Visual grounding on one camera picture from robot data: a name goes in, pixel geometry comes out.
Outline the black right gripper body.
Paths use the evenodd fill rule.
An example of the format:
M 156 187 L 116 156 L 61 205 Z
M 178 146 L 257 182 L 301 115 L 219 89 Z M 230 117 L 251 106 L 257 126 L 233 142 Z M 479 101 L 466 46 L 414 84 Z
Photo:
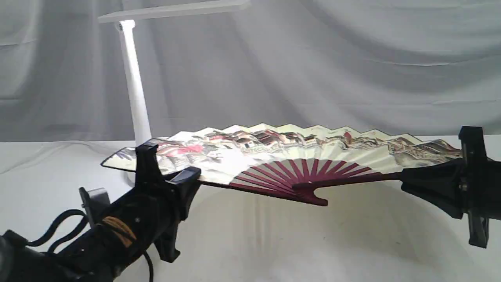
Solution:
M 469 222 L 469 244 L 486 248 L 490 220 L 501 217 L 500 162 L 487 156 L 483 128 L 463 126 L 459 133 L 463 169 L 461 190 Z

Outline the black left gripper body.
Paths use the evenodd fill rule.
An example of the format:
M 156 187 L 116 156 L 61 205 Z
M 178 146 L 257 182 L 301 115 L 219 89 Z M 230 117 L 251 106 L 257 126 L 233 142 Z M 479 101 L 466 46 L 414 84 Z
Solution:
M 159 143 L 147 141 L 134 148 L 135 184 L 105 211 L 106 217 L 67 246 L 67 262 L 87 277 L 117 277 L 154 245 L 162 261 L 172 263 L 180 214 L 173 193 L 163 180 L 157 152 Z

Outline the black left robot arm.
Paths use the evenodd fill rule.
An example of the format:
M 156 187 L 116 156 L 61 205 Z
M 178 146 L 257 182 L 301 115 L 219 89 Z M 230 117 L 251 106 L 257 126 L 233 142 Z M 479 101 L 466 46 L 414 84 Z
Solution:
M 13 230 L 1 236 L 2 282 L 112 282 L 144 257 L 148 280 L 154 266 L 147 250 L 154 245 L 162 261 L 179 257 L 179 223 L 186 220 L 199 190 L 200 168 L 163 175 L 158 145 L 135 148 L 134 187 L 111 202 L 107 191 L 80 188 L 83 210 L 67 210 L 35 241 Z

